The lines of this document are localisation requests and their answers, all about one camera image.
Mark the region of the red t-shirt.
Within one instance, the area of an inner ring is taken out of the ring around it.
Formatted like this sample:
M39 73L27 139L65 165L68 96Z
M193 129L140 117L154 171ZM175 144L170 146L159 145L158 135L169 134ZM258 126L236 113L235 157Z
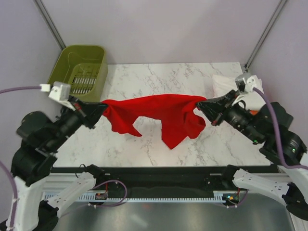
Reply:
M161 122L161 139L174 149L185 138L195 139L206 127L205 120L193 111L196 104L205 101L202 96L162 94L129 100L104 100L108 107L103 112L111 123L112 131L141 137L133 126L139 117Z

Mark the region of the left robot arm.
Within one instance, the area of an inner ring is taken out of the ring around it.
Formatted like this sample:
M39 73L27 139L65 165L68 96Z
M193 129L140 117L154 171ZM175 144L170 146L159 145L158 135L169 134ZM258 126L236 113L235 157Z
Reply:
M21 146L6 170L13 187L10 215L0 224L2 231L51 231L59 218L83 193L105 185L104 171L95 165L84 168L82 174L54 198L42 200L42 191L57 157L58 149L81 127L94 129L105 103L85 103L69 100L65 109L52 122L43 112L27 114L16 133Z

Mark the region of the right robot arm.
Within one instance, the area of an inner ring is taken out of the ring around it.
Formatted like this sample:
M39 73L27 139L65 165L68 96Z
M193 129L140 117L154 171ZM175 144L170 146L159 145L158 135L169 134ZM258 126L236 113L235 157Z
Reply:
M308 149L302 139L289 130L293 117L278 103L271 103L259 89L254 88L265 105L255 114L244 108L239 91L201 101L196 104L213 126L226 122L248 138L254 145L262 144L259 152L280 167L290 183L269 180L227 165L220 177L221 186L252 190L269 197L294 216L308 219Z

